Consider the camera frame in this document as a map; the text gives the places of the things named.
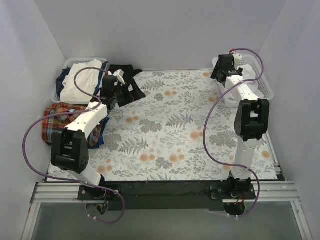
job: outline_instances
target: table surface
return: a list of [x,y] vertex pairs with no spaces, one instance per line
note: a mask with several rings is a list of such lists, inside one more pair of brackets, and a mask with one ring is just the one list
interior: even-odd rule
[[[230,167],[213,162],[203,146],[206,117],[221,95],[210,75],[209,70],[138,74],[135,80],[146,98],[111,111],[105,144],[89,150],[89,163],[107,181],[225,180]],[[207,147],[221,162],[235,160],[236,113],[221,101],[208,123]],[[265,137],[258,142],[252,169],[262,180],[277,179]],[[48,173],[73,178],[52,165]]]

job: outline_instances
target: white wall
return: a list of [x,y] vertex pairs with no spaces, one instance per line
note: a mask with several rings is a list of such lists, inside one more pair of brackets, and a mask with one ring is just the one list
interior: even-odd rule
[[[0,0],[0,239],[22,236],[35,182],[24,162],[22,138],[43,116],[65,58],[33,0]],[[34,166],[46,172],[50,149],[37,126],[27,140]]]
[[232,48],[260,50],[286,0],[35,0],[66,59],[143,70],[211,68]]
[[320,239],[319,9],[317,0],[288,0],[260,51],[274,91],[271,139],[314,239]]

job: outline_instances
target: red plaid fabric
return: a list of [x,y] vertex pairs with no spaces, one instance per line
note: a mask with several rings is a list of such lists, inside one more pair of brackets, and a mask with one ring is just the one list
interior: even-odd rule
[[[74,105],[67,103],[53,103],[51,108],[46,108],[44,111],[44,116],[58,114],[58,113],[66,113],[73,111],[83,111],[87,107],[82,105]],[[72,115],[63,115],[63,116],[55,116],[49,117],[43,120],[42,124],[42,139],[47,143],[52,143],[52,133],[55,128],[65,128],[67,125],[72,123],[75,119],[79,117],[79,114]],[[100,132],[103,125],[103,120],[100,122],[98,126],[96,126],[93,131],[90,133],[87,139],[87,145],[93,147],[97,144],[100,136]]]

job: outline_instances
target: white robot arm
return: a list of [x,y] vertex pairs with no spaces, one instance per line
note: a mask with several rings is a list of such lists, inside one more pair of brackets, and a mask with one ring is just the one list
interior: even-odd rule
[[[236,52],[219,55],[211,78],[217,79],[227,90],[232,88],[231,94],[238,103],[234,121],[234,130],[238,136],[234,164],[250,169],[257,143],[268,129],[270,103],[267,99],[259,99],[246,84],[239,85],[244,81],[242,69],[238,69],[241,58],[242,55]],[[228,192],[245,193],[249,191],[250,185],[250,171],[233,166],[227,179]]]
[[78,180],[98,186],[103,177],[88,164],[89,152],[87,139],[94,128],[108,116],[116,104],[119,107],[145,98],[135,80],[125,82],[124,72],[119,69],[102,79],[100,99],[102,104],[93,109],[98,102],[90,102],[87,110],[65,128],[55,128],[52,133],[51,163],[68,171]]

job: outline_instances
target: white plastic basket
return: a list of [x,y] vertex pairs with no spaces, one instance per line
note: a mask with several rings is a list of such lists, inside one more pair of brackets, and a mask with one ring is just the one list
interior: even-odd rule
[[[107,62],[107,59],[105,58],[97,58],[97,57],[85,57],[85,58],[70,58],[68,59],[65,64],[63,65],[62,69],[66,69],[66,68],[72,68],[72,66],[74,64],[83,64],[83,63],[88,63],[91,62],[93,60],[99,60],[100,62],[105,63]],[[60,103],[60,97],[58,97],[57,95],[57,90],[56,90],[56,85],[54,85],[53,87],[53,91],[51,92],[51,102],[58,104]],[[78,105],[84,105],[84,104],[88,104],[87,101],[66,101],[66,104],[78,104]]]
[[[215,57],[212,60],[213,67],[216,65],[217,61],[218,61],[218,57]],[[256,76],[259,76],[261,74],[261,70],[262,69],[261,69],[257,59],[252,55],[243,54],[242,55],[242,59],[241,59],[241,61],[239,63],[239,66],[247,65],[247,64],[252,67],[252,69],[254,70]],[[268,100],[271,100],[271,99],[274,98],[274,92],[272,91],[272,89],[271,89],[271,87],[270,87],[270,85],[268,83],[268,80],[267,80],[267,78],[266,78],[266,76],[264,74],[257,81],[257,83],[258,83],[258,90],[261,93],[263,93],[264,98],[266,98]],[[227,90],[220,83],[219,83],[219,87],[220,87],[220,90],[221,90],[222,93],[224,93]],[[237,108],[238,107],[238,103],[234,99],[230,99],[230,98],[225,96],[225,97],[223,97],[223,100],[224,100],[225,106],[228,107],[228,108]]]

